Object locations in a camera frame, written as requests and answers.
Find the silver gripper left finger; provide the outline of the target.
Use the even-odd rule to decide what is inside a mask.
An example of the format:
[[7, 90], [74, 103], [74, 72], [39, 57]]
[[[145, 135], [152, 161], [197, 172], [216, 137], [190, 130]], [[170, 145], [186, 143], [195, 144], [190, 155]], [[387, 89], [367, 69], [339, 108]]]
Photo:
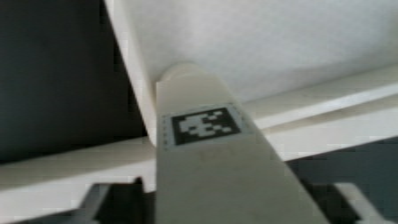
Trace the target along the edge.
[[96, 184], [76, 209], [42, 216], [33, 224], [152, 224], [151, 195], [140, 178]]

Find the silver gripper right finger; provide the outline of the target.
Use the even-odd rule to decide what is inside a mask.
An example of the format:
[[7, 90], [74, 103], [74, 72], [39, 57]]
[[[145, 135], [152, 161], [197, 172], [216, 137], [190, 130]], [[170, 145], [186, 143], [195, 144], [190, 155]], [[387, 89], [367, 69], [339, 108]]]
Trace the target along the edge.
[[330, 224], [398, 224], [376, 210], [351, 183], [302, 182]]

